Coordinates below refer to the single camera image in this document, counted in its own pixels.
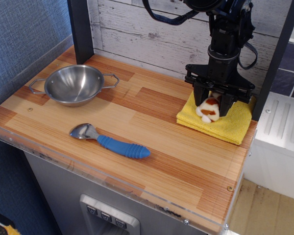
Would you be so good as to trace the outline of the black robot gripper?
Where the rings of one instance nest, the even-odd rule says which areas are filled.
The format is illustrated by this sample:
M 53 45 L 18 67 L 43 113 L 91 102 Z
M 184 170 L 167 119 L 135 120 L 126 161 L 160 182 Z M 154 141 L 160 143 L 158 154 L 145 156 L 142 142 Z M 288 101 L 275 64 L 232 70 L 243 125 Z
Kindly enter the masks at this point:
M 194 88 L 194 99 L 199 106 L 212 93 L 221 94 L 220 117 L 227 115 L 234 102 L 249 103 L 255 86 L 237 70 L 238 60 L 221 61 L 210 58 L 207 65 L 187 64 L 185 81 Z

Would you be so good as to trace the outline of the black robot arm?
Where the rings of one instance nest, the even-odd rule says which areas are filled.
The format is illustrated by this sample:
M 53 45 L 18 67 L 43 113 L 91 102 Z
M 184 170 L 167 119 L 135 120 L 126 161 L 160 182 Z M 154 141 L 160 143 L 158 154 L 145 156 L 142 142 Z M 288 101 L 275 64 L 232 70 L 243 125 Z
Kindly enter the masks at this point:
M 253 53 L 248 43 L 255 27 L 251 22 L 253 3 L 249 0 L 220 0 L 219 6 L 209 11 L 211 43 L 207 65 L 186 65 L 185 81 L 194 88 L 194 99 L 199 106 L 209 93 L 220 95 L 219 114 L 227 115 L 236 101 L 249 103 L 255 85 L 243 78 L 237 70 L 241 65 L 243 47 Z

